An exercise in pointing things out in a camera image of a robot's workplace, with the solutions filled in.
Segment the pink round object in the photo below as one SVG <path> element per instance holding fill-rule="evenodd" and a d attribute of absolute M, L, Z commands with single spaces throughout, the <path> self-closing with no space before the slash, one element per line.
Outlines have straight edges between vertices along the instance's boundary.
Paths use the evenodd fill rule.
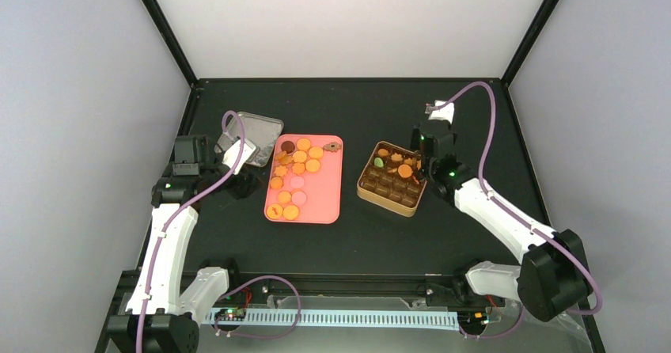
<path fill-rule="evenodd" d="M 303 188 L 303 186 L 305 185 L 305 179 L 303 179 L 300 176 L 294 176 L 291 178 L 289 185 L 291 185 L 293 189 Z"/>
<path fill-rule="evenodd" d="M 305 201 L 308 200 L 308 196 L 305 195 L 305 192 L 303 191 L 296 191 L 294 192 L 293 195 L 291 195 L 291 203 L 294 203 L 295 205 L 301 206 L 305 204 Z"/>

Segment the black tabletop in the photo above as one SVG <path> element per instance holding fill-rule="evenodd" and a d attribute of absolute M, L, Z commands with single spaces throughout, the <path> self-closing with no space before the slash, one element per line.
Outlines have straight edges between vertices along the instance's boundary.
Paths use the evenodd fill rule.
<path fill-rule="evenodd" d="M 217 139 L 225 111 L 284 121 L 283 133 L 338 135 L 344 142 L 340 217 L 330 225 L 275 223 L 264 215 L 266 189 L 235 200 L 227 192 L 203 201 L 185 270 L 207 259 L 236 258 L 244 272 L 308 274 L 450 274 L 473 259 L 513 264 L 513 255 L 478 222 L 427 191 L 412 218 L 359 199 L 356 181 L 375 144 L 408 146 L 424 104 L 446 99 L 469 82 L 421 80 L 202 81 L 191 134 Z M 499 81 L 496 132 L 485 177 L 530 216 L 543 208 Z M 474 169 L 487 135 L 486 92 L 472 89 L 456 104 L 453 131 L 460 160 Z M 259 169 L 267 185 L 268 166 Z"/>

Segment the purple cable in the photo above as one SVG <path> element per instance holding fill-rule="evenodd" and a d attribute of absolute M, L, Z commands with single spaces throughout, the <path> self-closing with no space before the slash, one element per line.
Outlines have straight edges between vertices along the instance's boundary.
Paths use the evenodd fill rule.
<path fill-rule="evenodd" d="M 235 113 L 234 111 L 229 110 L 224 114 L 222 117 L 222 130 L 224 132 L 228 132 L 226 129 L 226 120 L 232 116 L 238 125 L 240 125 L 240 150 L 237 152 L 237 157 L 235 159 L 235 162 L 233 163 L 233 166 L 230 168 L 229 172 L 227 172 L 221 179 L 217 180 L 214 184 L 212 184 L 210 187 L 205 189 L 204 191 L 200 192 L 198 195 L 194 196 L 190 200 L 188 200 L 186 203 L 184 203 L 181 207 L 179 207 L 175 213 L 173 213 L 170 218 L 168 218 L 168 221 L 163 224 L 163 229 L 161 230 L 163 233 L 165 233 L 166 230 L 170 227 L 170 223 L 180 214 L 181 211 L 187 209 L 190 207 L 193 203 L 201 200 L 203 197 L 209 195 L 212 191 L 217 189 L 220 185 L 224 184 L 225 181 L 227 181 L 231 175 L 233 175 L 233 172 L 237 168 L 237 166 L 241 163 L 240 160 L 242 159 L 242 152 L 245 147 L 245 130 L 242 127 L 242 120 L 240 119 L 239 115 Z M 154 265 L 156 264 L 156 257 L 158 256 L 158 249 L 161 247 L 161 242 L 163 241 L 163 238 L 158 238 L 156 241 L 156 245 L 154 246 L 154 250 L 151 253 L 151 260 L 149 261 L 149 267 L 147 268 L 147 278 L 146 278 L 146 283 L 145 283 L 145 294 L 149 295 L 149 292 L 151 290 L 151 279 L 154 276 Z M 145 315 L 146 315 L 146 309 L 147 309 L 147 303 L 149 302 L 149 299 L 144 299 L 142 301 L 142 308 L 140 309 L 140 316 L 138 318 L 138 332 L 135 336 L 135 353 L 142 353 L 142 334 L 144 333 L 144 328 L 145 328 Z"/>
<path fill-rule="evenodd" d="M 469 335 L 466 333 L 466 331 L 459 325 L 459 332 L 461 332 L 462 335 L 464 335 L 464 338 L 471 338 L 471 339 L 478 339 L 478 340 L 491 340 L 491 339 L 498 339 L 499 337 L 506 337 L 512 332 L 515 332 L 518 328 L 520 328 L 520 325 L 522 325 L 522 320 L 524 320 L 524 307 L 520 309 L 520 315 L 517 316 L 517 321 L 515 321 L 515 325 L 510 327 L 504 332 L 498 333 L 496 335 L 491 335 L 491 336 L 480 336 L 480 335 Z"/>
<path fill-rule="evenodd" d="M 282 277 L 276 276 L 276 275 L 262 275 L 258 278 L 254 278 L 252 280 L 249 280 L 248 282 L 240 285 L 235 290 L 232 290 L 230 292 L 227 292 L 227 293 L 223 294 L 222 296 L 219 297 L 219 299 L 223 299 L 227 296 L 237 294 L 238 292 L 242 291 L 243 288 L 249 286 L 250 284 L 256 283 L 256 282 L 258 282 L 260 280 L 264 280 L 264 279 L 278 280 L 279 282 L 282 282 L 282 283 L 286 284 L 287 286 L 289 286 L 289 288 L 294 292 L 294 295 L 296 295 L 296 302 L 298 302 L 298 305 L 296 307 L 297 310 L 296 310 L 296 318 L 294 319 L 294 323 L 286 331 L 284 331 L 282 333 L 279 333 L 278 335 L 274 335 L 274 336 L 249 335 L 247 333 L 241 333 L 241 332 L 235 332 L 235 331 L 227 332 L 228 336 L 248 337 L 250 339 L 258 339 L 258 340 L 275 340 L 275 339 L 280 339 L 280 338 L 288 335 L 289 333 L 291 333 L 291 331 L 294 330 L 294 328 L 296 328 L 296 325 L 298 325 L 298 322 L 301 320 L 301 309 L 302 309 L 302 307 L 301 307 L 301 296 L 298 295 L 298 290 L 296 290 L 296 287 L 293 284 L 291 284 L 291 282 L 289 282 L 288 280 L 286 280 Z M 223 317 L 217 317 L 214 320 L 214 329 L 217 330 L 217 334 L 219 334 L 220 331 L 221 331 L 221 329 L 219 329 L 219 320 L 221 320 L 222 318 Z"/>
<path fill-rule="evenodd" d="M 486 83 L 486 82 L 472 82 L 465 86 L 463 89 L 461 89 L 457 94 L 452 96 L 447 102 L 444 104 L 441 104 L 439 106 L 427 106 L 426 111 L 427 112 L 432 112 L 434 110 L 440 110 L 447 106 L 448 104 L 454 102 L 457 98 L 461 97 L 464 93 L 466 93 L 469 89 L 475 88 L 476 86 L 481 86 L 485 88 L 487 91 L 487 94 L 489 95 L 489 102 L 491 104 L 491 115 L 489 118 L 489 132 L 487 133 L 487 141 L 484 144 L 484 149 L 482 156 L 480 157 L 480 163 L 478 164 L 478 181 L 480 182 L 480 187 L 482 188 L 483 192 L 485 194 L 488 193 L 487 188 L 484 185 L 484 162 L 487 160 L 487 154 L 489 153 L 489 148 L 491 146 L 491 140 L 494 138 L 494 125 L 496 122 L 496 102 L 495 102 L 495 97 L 494 97 L 494 92 L 491 90 L 491 87 Z M 532 225 L 528 223 L 526 220 L 521 218 L 519 215 L 517 215 L 515 212 L 513 212 L 510 208 L 508 208 L 505 204 L 501 203 L 498 199 L 496 199 L 494 196 L 490 197 L 491 201 L 494 202 L 496 205 L 498 205 L 501 209 L 503 209 L 507 214 L 510 215 L 510 217 L 514 218 L 518 222 L 520 222 L 523 226 L 526 226 L 529 230 L 543 238 L 548 244 L 552 245 L 553 248 L 559 250 L 577 269 L 580 271 L 582 276 L 585 277 L 589 285 L 592 287 L 594 290 L 594 296 L 597 298 L 597 304 L 594 305 L 594 308 L 592 309 L 586 309 L 586 310 L 581 310 L 581 309 L 569 309 L 568 312 L 574 313 L 577 315 L 594 315 L 595 313 L 599 312 L 601 310 L 601 307 L 603 306 L 603 294 L 601 292 L 601 288 L 597 285 L 597 281 L 594 279 L 594 277 L 589 273 L 589 271 L 585 268 L 585 266 L 580 263 L 580 261 L 573 255 L 571 254 L 568 250 L 566 250 L 562 245 L 560 245 L 557 241 L 546 235 L 545 233 L 540 232 L 539 230 L 533 229 Z"/>

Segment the purple hose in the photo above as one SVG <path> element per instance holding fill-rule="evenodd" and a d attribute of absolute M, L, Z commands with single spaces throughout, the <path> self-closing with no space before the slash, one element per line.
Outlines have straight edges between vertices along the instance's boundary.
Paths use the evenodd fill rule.
<path fill-rule="evenodd" d="M 242 159 L 242 152 L 245 147 L 245 130 L 242 127 L 242 120 L 240 119 L 239 115 L 231 110 L 226 112 L 224 116 L 222 117 L 222 130 L 224 132 L 228 132 L 226 129 L 226 120 L 232 116 L 238 125 L 240 125 L 240 144 L 241 148 L 237 152 L 237 157 L 235 159 L 235 162 L 233 163 L 233 166 L 230 168 L 229 172 L 227 172 L 221 179 L 217 180 L 216 183 L 212 184 L 210 187 L 205 189 L 204 191 L 200 192 L 198 195 L 194 196 L 190 200 L 188 200 L 186 203 L 184 203 L 175 213 L 168 218 L 168 221 L 163 224 L 163 229 L 161 230 L 162 232 L 165 232 L 168 230 L 170 227 L 170 223 L 180 214 L 181 211 L 187 209 L 190 207 L 193 203 L 201 200 L 203 197 L 209 195 L 212 191 L 217 189 L 220 185 L 224 184 L 225 181 L 227 181 L 231 175 L 233 175 L 233 172 L 235 172 L 235 169 L 237 166 L 241 163 L 240 160 Z M 156 241 L 156 245 L 154 246 L 154 250 L 151 253 L 151 259 L 149 261 L 149 267 L 147 268 L 147 278 L 146 278 L 146 283 L 145 283 L 145 294 L 149 295 L 149 292 L 151 290 L 151 279 L 154 276 L 154 265 L 156 264 L 156 257 L 158 256 L 158 249 L 161 247 L 161 241 L 163 241 L 163 238 L 158 238 Z M 142 301 L 142 308 L 140 309 L 140 316 L 138 318 L 138 332 L 135 336 L 135 353 L 142 353 L 142 334 L 144 332 L 145 328 L 145 315 L 146 315 L 146 309 L 147 309 L 147 303 L 149 302 L 149 299 L 145 299 Z"/>
<path fill-rule="evenodd" d="M 484 144 L 484 149 L 482 156 L 480 156 L 480 163 L 478 164 L 478 181 L 480 182 L 480 187 L 482 188 L 483 192 L 485 194 L 488 193 L 487 188 L 484 185 L 484 162 L 487 160 L 487 154 L 489 153 L 489 148 L 491 147 L 491 140 L 494 138 L 494 125 L 496 123 L 496 102 L 495 102 L 495 97 L 494 97 L 494 92 L 491 90 L 491 87 L 486 83 L 486 82 L 472 82 L 465 86 L 463 89 L 461 89 L 457 94 L 452 96 L 447 102 L 444 104 L 441 104 L 439 106 L 427 106 L 426 110 L 428 112 L 432 112 L 434 110 L 439 110 L 447 106 L 448 104 L 454 102 L 457 98 L 461 97 L 464 93 L 466 93 L 468 90 L 471 88 L 475 88 L 476 86 L 481 86 L 485 88 L 487 91 L 487 94 L 489 95 L 489 102 L 491 104 L 491 115 L 489 118 L 489 132 L 487 133 L 487 141 Z M 582 276 L 585 277 L 589 285 L 592 287 L 594 290 L 594 296 L 597 299 L 597 304 L 594 305 L 594 308 L 592 309 L 586 309 L 586 310 L 580 310 L 580 309 L 569 309 L 568 312 L 574 313 L 577 315 L 594 315 L 595 313 L 599 312 L 601 310 L 601 307 L 603 306 L 603 293 L 601 292 L 601 288 L 597 285 L 597 281 L 594 279 L 594 277 L 589 273 L 587 268 L 583 264 L 580 263 L 580 261 L 573 255 L 571 252 L 566 250 L 562 245 L 560 245 L 557 241 L 552 239 L 550 236 L 546 235 L 545 233 L 540 232 L 539 230 L 533 229 L 532 225 L 528 223 L 526 220 L 521 218 L 519 215 L 517 215 L 515 212 L 513 212 L 510 208 L 508 208 L 505 204 L 501 203 L 496 197 L 492 196 L 491 201 L 494 202 L 496 205 L 498 205 L 501 209 L 503 209 L 507 214 L 510 215 L 510 217 L 516 219 L 518 222 L 520 222 L 523 226 L 526 226 L 529 230 L 543 238 L 548 244 L 552 245 L 555 249 L 559 250 L 577 269 L 580 271 Z"/>
<path fill-rule="evenodd" d="M 301 320 L 301 296 L 298 294 L 298 290 L 296 290 L 296 287 L 293 284 L 291 284 L 291 282 L 289 282 L 288 280 L 286 280 L 282 277 L 279 277 L 279 276 L 276 276 L 276 275 L 262 275 L 258 278 L 254 278 L 252 280 L 249 280 L 248 282 L 240 285 L 235 290 L 227 292 L 226 294 L 223 294 L 219 298 L 223 299 L 227 296 L 237 294 L 238 292 L 242 291 L 243 288 L 249 286 L 250 284 L 256 283 L 256 282 L 258 282 L 260 280 L 264 280 L 264 279 L 278 280 L 279 282 L 282 282 L 282 283 L 286 284 L 287 286 L 289 286 L 289 288 L 294 292 L 294 295 L 296 295 L 296 302 L 298 302 L 297 307 L 296 307 L 297 310 L 296 310 L 296 318 L 294 319 L 294 323 L 286 331 L 284 331 L 282 333 L 279 333 L 278 335 L 274 335 L 274 336 L 249 335 L 247 333 L 240 333 L 240 332 L 235 332 L 235 331 L 228 332 L 228 336 L 248 337 L 250 339 L 258 339 L 258 340 L 275 340 L 275 339 L 280 339 L 280 338 L 288 335 L 289 333 L 291 333 L 291 331 L 294 330 L 294 328 L 296 328 L 296 325 L 298 325 L 298 322 Z M 214 320 L 214 329 L 217 330 L 217 333 L 219 333 L 221 331 L 221 329 L 219 329 L 219 320 L 221 320 L 221 319 L 222 319 L 222 317 L 217 317 L 217 319 Z"/>
<path fill-rule="evenodd" d="M 518 328 L 520 328 L 520 325 L 522 325 L 522 321 L 524 320 L 524 307 L 520 309 L 520 314 L 517 316 L 517 321 L 515 321 L 515 325 L 512 327 L 508 328 L 506 331 L 498 333 L 496 335 L 491 335 L 491 336 L 480 336 L 480 335 L 469 335 L 466 333 L 466 331 L 459 325 L 459 332 L 461 332 L 462 335 L 466 338 L 471 338 L 471 339 L 478 339 L 478 340 L 491 340 L 491 339 L 498 339 L 499 337 L 506 337 L 512 332 L 517 331 Z"/>

